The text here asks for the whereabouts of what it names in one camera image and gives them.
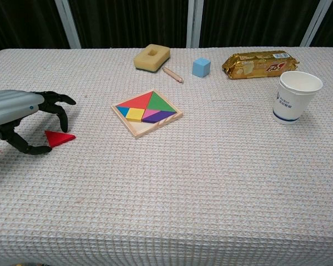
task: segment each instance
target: robotic hand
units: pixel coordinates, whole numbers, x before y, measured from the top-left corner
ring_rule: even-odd
[[[44,91],[42,93],[28,93],[19,90],[1,90],[0,91],[0,139],[6,140],[20,152],[25,154],[43,154],[50,152],[51,147],[39,146],[33,147],[14,132],[21,120],[38,110],[57,114],[60,120],[60,128],[68,131],[68,118],[64,109],[56,105],[56,102],[65,102],[75,105],[76,102],[64,94],[58,94],[53,91]]]

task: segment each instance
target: pencil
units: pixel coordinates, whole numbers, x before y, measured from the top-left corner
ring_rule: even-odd
[[[162,68],[164,72],[166,72],[169,76],[171,76],[173,79],[175,79],[179,83],[184,83],[184,80],[177,75],[176,73],[172,72],[170,69],[163,67]]]

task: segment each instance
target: tangram puzzle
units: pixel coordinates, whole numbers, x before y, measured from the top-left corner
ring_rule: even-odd
[[[111,107],[136,139],[183,116],[178,108],[155,90]]]

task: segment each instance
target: red triangle tangram piece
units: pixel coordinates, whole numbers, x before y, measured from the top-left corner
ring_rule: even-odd
[[[150,100],[150,97],[152,96],[152,93],[153,92],[151,91],[149,93],[143,94],[143,95],[133,98],[131,100],[125,101],[124,103],[121,103],[118,106],[146,109],[149,104],[149,100]]]
[[[57,147],[60,144],[75,139],[74,135],[66,133],[54,132],[49,130],[46,130],[44,133],[46,133],[46,137],[51,148]]]

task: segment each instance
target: purple tangram piece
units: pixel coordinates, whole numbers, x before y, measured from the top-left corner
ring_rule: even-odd
[[[163,120],[170,115],[174,115],[176,112],[169,112],[169,111],[160,111],[154,115],[148,116],[144,119],[142,119],[142,122],[147,122],[147,123],[156,123],[160,120]]]

